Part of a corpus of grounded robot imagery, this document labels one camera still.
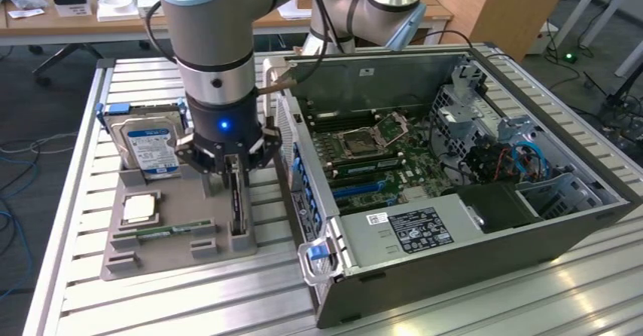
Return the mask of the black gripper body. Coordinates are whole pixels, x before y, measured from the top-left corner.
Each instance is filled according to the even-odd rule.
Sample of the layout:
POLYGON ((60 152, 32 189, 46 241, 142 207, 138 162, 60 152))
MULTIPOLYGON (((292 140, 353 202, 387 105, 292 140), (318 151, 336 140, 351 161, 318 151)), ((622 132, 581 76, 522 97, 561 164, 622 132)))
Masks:
POLYGON ((247 150, 262 136, 258 117, 258 96, 246 95, 238 102, 214 105, 186 97, 194 121, 194 134, 220 143, 226 155, 238 154, 243 163, 247 150))

